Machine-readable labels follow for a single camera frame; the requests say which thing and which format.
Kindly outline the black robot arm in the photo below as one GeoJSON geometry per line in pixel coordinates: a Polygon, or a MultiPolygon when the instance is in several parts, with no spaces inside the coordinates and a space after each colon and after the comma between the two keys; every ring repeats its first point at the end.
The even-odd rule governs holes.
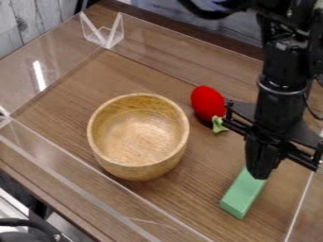
{"type": "Polygon", "coordinates": [[[224,125],[244,136],[246,168],[269,178],[285,159],[316,171],[323,140],[309,127],[312,84],[323,75],[323,0],[213,0],[203,9],[179,0],[197,16],[218,20],[254,10],[262,30],[264,72],[254,104],[229,100],[224,125]]]}

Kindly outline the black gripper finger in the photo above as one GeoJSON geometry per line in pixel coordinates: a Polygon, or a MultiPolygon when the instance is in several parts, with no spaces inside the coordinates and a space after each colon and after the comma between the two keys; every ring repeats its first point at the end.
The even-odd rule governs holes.
{"type": "Polygon", "coordinates": [[[266,180],[281,161],[281,149],[276,142],[248,135],[245,144],[246,167],[257,180],[266,180]]]}

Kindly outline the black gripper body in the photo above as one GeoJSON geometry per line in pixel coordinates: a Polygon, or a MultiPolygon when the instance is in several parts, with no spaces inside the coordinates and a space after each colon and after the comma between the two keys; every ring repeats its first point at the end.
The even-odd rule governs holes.
{"type": "Polygon", "coordinates": [[[278,166],[290,159],[317,171],[323,156],[322,138],[304,119],[312,84],[308,78],[298,85],[288,85],[261,77],[257,104],[229,100],[224,125],[244,137],[245,143],[248,135],[276,142],[281,149],[278,166]]]}

